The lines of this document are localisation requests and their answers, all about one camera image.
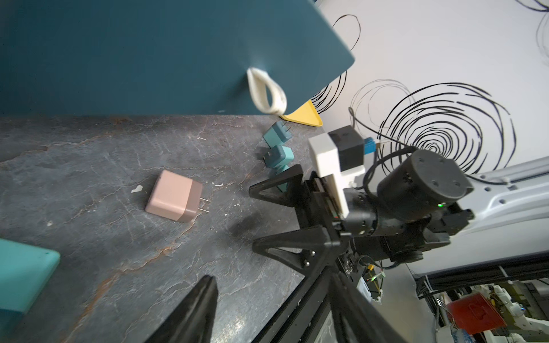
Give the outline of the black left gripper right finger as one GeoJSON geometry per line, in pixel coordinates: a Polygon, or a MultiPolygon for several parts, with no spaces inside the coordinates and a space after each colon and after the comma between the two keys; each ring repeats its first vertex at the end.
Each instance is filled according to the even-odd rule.
{"type": "Polygon", "coordinates": [[[327,296],[338,342],[406,342],[343,273],[331,275],[327,296]]]}

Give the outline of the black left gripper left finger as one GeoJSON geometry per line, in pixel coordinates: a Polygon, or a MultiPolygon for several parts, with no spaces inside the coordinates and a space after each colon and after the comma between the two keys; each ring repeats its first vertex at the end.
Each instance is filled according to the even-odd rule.
{"type": "Polygon", "coordinates": [[[202,277],[146,343],[210,342],[218,294],[216,278],[202,277]]]}

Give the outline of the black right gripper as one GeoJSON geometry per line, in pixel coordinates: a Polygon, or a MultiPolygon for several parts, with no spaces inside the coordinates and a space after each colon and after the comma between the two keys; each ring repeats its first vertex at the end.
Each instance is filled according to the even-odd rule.
{"type": "Polygon", "coordinates": [[[301,230],[259,238],[252,250],[306,277],[314,277],[333,264],[343,251],[343,240],[353,236],[344,227],[324,179],[313,171],[303,181],[300,164],[252,185],[249,196],[285,207],[296,207],[300,201],[301,230]]]}

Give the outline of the pink plug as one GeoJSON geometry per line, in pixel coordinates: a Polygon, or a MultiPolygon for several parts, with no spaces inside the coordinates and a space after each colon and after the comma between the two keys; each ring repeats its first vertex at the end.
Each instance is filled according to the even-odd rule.
{"type": "Polygon", "coordinates": [[[188,223],[200,211],[203,184],[163,170],[154,184],[145,211],[165,219],[188,223]]]}

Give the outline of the teal drawer cabinet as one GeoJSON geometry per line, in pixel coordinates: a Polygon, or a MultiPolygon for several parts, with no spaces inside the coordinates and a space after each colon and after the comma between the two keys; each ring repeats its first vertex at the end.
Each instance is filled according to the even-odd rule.
{"type": "Polygon", "coordinates": [[[354,63],[311,1],[3,1],[1,115],[257,114],[251,67],[294,111],[354,63]]]}

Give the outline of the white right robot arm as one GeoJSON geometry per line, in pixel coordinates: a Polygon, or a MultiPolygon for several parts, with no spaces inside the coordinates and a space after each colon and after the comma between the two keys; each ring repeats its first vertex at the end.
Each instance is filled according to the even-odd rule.
{"type": "Polygon", "coordinates": [[[451,159],[405,148],[405,161],[378,185],[343,190],[341,202],[326,178],[303,179],[295,165],[250,187],[257,200],[292,207],[299,229],[263,237],[253,251],[307,277],[341,261],[389,259],[398,266],[475,232],[548,216],[548,159],[469,177],[451,159]]]}

